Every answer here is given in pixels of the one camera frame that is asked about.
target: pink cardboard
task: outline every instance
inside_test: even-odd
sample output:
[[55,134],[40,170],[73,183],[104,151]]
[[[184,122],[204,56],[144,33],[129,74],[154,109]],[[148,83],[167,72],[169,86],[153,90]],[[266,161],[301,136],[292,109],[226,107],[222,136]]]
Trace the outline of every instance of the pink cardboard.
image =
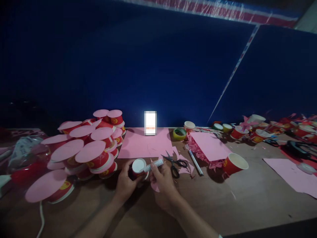
[[191,136],[209,161],[226,159],[232,153],[214,134],[196,132]]
[[101,153],[105,150],[105,148],[106,143],[102,140],[90,142],[80,150],[80,152],[75,156],[75,160],[78,163],[89,162],[100,156]]
[[84,147],[84,142],[81,139],[71,140],[61,147],[57,148],[51,156],[54,162],[60,162],[77,154]]
[[109,113],[108,113],[108,117],[111,117],[111,118],[115,118],[115,117],[119,117],[122,115],[122,111],[120,110],[111,110]]
[[144,127],[129,128],[123,140],[118,159],[159,157],[172,155],[172,142],[168,128],[157,128],[155,136],[145,136]]
[[82,122],[80,121],[76,121],[76,122],[72,122],[72,121],[69,121],[69,122],[63,122],[60,127],[58,127],[57,129],[58,130],[64,130],[64,129],[68,129],[68,128],[72,128],[72,127],[75,127],[75,126],[78,126],[80,125]]
[[80,138],[91,134],[96,128],[94,126],[81,126],[72,130],[69,135],[75,138]]
[[108,114],[109,110],[107,109],[100,109],[93,113],[94,117],[105,117]]
[[90,137],[93,140],[104,140],[106,138],[109,138],[112,134],[113,130],[110,127],[102,127],[96,129]]
[[43,140],[41,142],[41,144],[55,144],[55,143],[59,143],[59,142],[63,142],[63,141],[69,140],[71,138],[73,138],[73,137],[70,136],[70,135],[65,135],[65,134],[56,135],[56,136],[49,137],[49,138]]
[[67,178],[64,170],[53,170],[34,182],[25,194],[26,201],[35,203],[53,195]]
[[309,175],[297,168],[288,159],[263,159],[275,172],[282,177],[295,191],[307,193],[317,198],[317,177]]

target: pink paper circle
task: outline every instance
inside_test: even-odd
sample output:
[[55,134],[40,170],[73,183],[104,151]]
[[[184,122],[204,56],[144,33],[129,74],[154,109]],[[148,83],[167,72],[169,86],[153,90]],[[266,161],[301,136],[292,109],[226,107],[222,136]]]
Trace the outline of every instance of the pink paper circle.
[[113,130],[110,127],[98,128],[91,134],[93,140],[104,140],[109,138],[113,134]]
[[91,134],[96,128],[94,126],[81,126],[72,130],[69,135],[75,138],[80,138]]
[[93,113],[94,117],[105,117],[108,114],[109,110],[107,109],[100,109]]
[[118,138],[122,135],[122,130],[120,128],[116,128],[115,132],[112,134],[113,139]]
[[64,129],[68,129],[68,128],[72,128],[74,126],[78,126],[80,125],[82,122],[80,121],[76,121],[76,122],[72,122],[72,121],[69,121],[69,122],[63,122],[60,127],[58,127],[57,129],[58,130],[64,130]]
[[47,163],[47,168],[48,168],[49,170],[58,170],[58,169],[63,169],[63,168],[65,168],[65,165],[64,165],[63,162],[53,163],[53,162],[49,161],[49,162]]
[[96,140],[85,145],[75,156],[78,163],[86,163],[101,155],[105,150],[106,143],[102,140]]
[[61,147],[57,148],[51,156],[51,160],[59,162],[68,159],[77,154],[84,147],[84,142],[81,139],[71,140]]
[[70,136],[70,135],[65,135],[65,134],[56,135],[56,136],[49,137],[49,138],[43,140],[41,142],[41,144],[55,144],[55,143],[59,143],[59,142],[62,142],[62,141],[69,140],[71,138],[72,138],[72,136]]
[[35,203],[53,195],[64,184],[67,174],[64,170],[53,170],[34,182],[25,194],[26,201]]
[[122,111],[120,110],[111,110],[110,112],[108,112],[108,117],[111,117],[111,118],[115,118],[115,117],[119,117],[122,115]]

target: pink paper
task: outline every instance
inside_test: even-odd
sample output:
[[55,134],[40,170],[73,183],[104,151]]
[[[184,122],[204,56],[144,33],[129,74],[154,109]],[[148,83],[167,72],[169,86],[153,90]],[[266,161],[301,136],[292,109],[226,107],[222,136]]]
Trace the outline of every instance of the pink paper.
[[129,128],[126,131],[118,159],[149,158],[172,155],[172,142],[168,128],[157,128],[155,136],[145,136],[144,127]]
[[317,177],[315,175],[306,174],[288,159],[263,160],[295,191],[317,198]]
[[197,132],[191,136],[209,161],[225,159],[232,153],[214,134]]

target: scissors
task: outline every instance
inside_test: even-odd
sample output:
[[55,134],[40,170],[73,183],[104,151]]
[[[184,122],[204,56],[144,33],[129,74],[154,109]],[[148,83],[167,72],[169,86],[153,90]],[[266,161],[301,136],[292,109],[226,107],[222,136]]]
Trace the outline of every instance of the scissors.
[[177,179],[177,178],[179,178],[179,172],[178,172],[178,169],[174,166],[174,163],[180,167],[187,168],[187,162],[185,160],[174,161],[169,156],[169,153],[167,152],[167,150],[166,150],[166,153],[167,153],[168,157],[166,157],[164,155],[161,155],[161,156],[163,156],[165,159],[167,159],[169,162],[172,163],[172,167],[171,167],[172,176],[173,176],[173,178]]

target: glue stick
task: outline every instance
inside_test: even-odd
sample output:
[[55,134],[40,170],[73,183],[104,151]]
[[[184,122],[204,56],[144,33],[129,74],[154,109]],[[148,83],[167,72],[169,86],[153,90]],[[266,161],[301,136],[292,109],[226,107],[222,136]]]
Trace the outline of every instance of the glue stick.
[[[160,160],[154,161],[152,164],[155,164],[155,165],[158,167],[158,166],[163,165],[163,163],[164,163],[163,160],[160,159]],[[147,173],[147,172],[149,172],[149,171],[151,171],[151,165],[147,165],[147,166],[145,167],[145,169],[144,169],[144,172],[145,172],[145,173]]]

